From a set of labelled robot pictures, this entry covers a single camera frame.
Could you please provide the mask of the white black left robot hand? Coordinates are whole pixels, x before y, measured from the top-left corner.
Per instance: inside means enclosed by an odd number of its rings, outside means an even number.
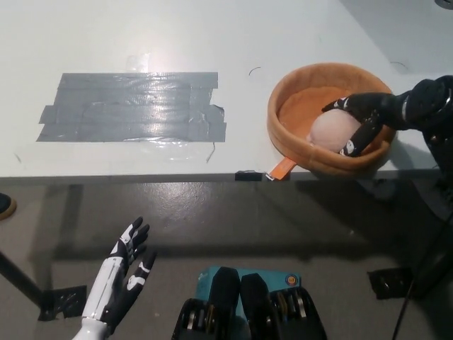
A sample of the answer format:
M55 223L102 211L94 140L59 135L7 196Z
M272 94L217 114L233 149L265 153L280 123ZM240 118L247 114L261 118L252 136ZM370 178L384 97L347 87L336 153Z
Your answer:
M138 217L127 226L105 258L82 314L114 329L141 293L156 260L144 242L149 226Z

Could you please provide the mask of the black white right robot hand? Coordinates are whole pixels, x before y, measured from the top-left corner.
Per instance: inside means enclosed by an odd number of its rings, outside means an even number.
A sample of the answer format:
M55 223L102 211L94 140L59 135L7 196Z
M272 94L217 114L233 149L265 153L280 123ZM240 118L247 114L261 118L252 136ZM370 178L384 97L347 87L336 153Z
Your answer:
M321 109L323 113L331 109L340 109L361 124L339 154L358 157L384 126L393 130L407 130L408 123L403 118L403 105L408 96L409 91L400 95L377 92L355 93L324 106Z

